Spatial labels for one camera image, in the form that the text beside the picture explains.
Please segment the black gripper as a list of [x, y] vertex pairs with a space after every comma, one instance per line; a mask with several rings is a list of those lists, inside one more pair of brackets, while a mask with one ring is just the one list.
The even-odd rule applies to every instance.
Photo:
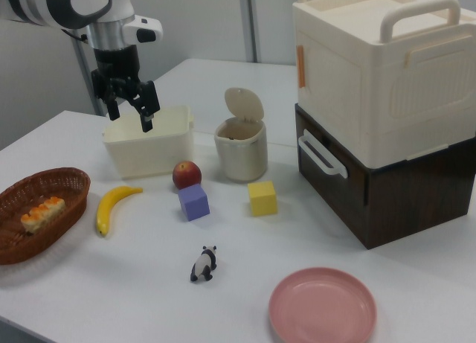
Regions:
[[142, 131], [149, 132], [160, 104], [154, 82], [144, 83], [139, 79], [137, 46], [110, 51], [94, 49], [94, 56], [97, 62], [97, 68], [91, 73], [94, 95], [106, 105], [109, 119], [115, 121], [120, 117], [117, 94], [135, 108], [140, 115]]

